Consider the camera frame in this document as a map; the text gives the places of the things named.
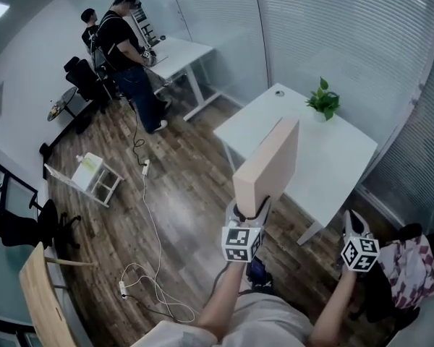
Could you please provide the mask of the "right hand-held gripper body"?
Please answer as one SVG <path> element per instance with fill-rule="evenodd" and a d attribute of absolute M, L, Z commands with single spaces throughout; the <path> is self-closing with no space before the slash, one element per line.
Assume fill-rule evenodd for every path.
<path fill-rule="evenodd" d="M 341 258 L 349 270 L 367 273 L 379 255 L 379 242 L 368 227 L 360 234 L 351 228 L 344 228 L 344 248 L 341 250 Z"/>

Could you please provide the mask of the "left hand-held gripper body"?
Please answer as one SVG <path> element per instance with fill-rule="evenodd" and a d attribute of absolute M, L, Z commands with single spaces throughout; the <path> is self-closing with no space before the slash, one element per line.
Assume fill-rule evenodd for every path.
<path fill-rule="evenodd" d="M 221 231 L 223 256 L 227 262 L 251 262 L 263 243 L 268 218 L 255 220 L 255 216 L 246 217 L 246 221 L 240 223 L 233 214 L 235 202 L 232 200 L 227 206 L 226 220 Z"/>

